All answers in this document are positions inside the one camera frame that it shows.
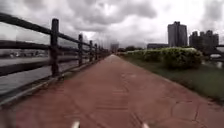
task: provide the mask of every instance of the tree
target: tree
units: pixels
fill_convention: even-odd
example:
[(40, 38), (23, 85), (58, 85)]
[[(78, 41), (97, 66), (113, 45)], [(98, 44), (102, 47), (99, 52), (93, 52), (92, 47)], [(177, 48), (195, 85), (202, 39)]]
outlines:
[(135, 50), (135, 46), (128, 46), (125, 48), (125, 51), (134, 51)]
[(118, 52), (125, 52), (125, 49), (124, 49), (124, 48), (118, 48), (117, 51), (118, 51)]

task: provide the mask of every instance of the river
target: river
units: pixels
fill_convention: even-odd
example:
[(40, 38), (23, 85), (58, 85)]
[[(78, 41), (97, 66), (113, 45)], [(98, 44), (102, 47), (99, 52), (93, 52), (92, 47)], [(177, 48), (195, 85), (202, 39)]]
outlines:
[[(19, 64), (19, 63), (38, 62), (38, 61), (44, 61), (44, 60), (49, 60), (49, 58), (35, 57), (35, 58), (0, 59), (0, 66)], [(63, 64), (60, 64), (59, 70), (61, 72), (68, 68), (76, 66), (77, 64), (78, 64), (77, 61), (63, 63)], [(51, 69), (50, 69), (50, 66), (47, 66), (47, 67), (38, 68), (35, 70), (2, 76), (0, 77), (0, 95), (8, 91), (11, 91), (15, 88), (18, 88), (20, 86), (23, 86), (25, 84), (29, 84), (33, 81), (48, 77), (50, 75), (51, 75)]]

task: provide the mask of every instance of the sky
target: sky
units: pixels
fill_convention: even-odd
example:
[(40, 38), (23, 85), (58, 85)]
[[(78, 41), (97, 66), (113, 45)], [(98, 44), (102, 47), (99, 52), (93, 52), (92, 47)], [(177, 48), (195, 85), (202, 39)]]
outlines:
[[(60, 32), (105, 45), (145, 46), (167, 43), (167, 25), (180, 21), (193, 31), (213, 30), (224, 41), (224, 0), (0, 0), (0, 12), (50, 28), (58, 18)], [(49, 43), (49, 37), (0, 24), (0, 39)]]

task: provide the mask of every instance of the distant tree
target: distant tree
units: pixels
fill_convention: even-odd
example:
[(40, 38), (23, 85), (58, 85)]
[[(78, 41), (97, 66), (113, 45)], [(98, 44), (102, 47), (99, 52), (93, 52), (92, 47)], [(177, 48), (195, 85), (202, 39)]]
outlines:
[(125, 48), (125, 51), (134, 51), (135, 50), (135, 46), (128, 46)]
[(117, 51), (118, 51), (118, 52), (125, 52), (125, 49), (124, 49), (124, 48), (118, 48)]
[(142, 50), (143, 48), (141, 48), (141, 47), (137, 47), (137, 48), (135, 48), (135, 50)]

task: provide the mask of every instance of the paved path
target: paved path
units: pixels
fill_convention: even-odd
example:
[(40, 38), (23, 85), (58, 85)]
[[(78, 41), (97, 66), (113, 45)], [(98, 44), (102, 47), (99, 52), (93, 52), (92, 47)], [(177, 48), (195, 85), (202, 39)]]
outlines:
[(224, 128), (224, 108), (113, 55), (8, 115), (16, 128)]

